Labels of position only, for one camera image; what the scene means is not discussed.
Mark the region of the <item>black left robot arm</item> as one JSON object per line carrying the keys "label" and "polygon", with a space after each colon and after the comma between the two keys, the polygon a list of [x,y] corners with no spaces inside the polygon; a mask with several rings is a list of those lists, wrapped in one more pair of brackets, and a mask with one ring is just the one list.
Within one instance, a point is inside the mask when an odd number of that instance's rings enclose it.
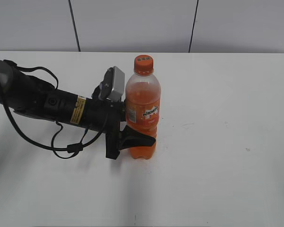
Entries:
{"label": "black left robot arm", "polygon": [[58,86],[32,75],[35,68],[24,68],[10,60],[0,60],[0,104],[16,130],[27,142],[58,155],[67,152],[69,158],[78,155],[90,142],[78,142],[65,148],[43,145],[26,136],[13,114],[95,131],[106,136],[106,157],[118,158],[120,151],[133,147],[150,147],[155,138],[126,126],[124,93],[125,74],[116,66],[109,68],[95,88],[91,98],[60,90]]}

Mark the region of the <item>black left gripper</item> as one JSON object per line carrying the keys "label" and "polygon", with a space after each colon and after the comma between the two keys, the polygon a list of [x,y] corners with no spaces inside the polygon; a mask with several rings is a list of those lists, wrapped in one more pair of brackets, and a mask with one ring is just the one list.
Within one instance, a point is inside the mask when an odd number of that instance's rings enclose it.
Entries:
{"label": "black left gripper", "polygon": [[142,134],[128,125],[120,131],[120,122],[123,120],[123,102],[121,95],[113,101],[106,97],[100,99],[101,89],[97,86],[88,100],[86,110],[86,129],[96,131],[97,134],[84,147],[94,143],[100,135],[105,134],[106,157],[116,160],[119,150],[134,147],[151,147],[156,142],[152,136]]}

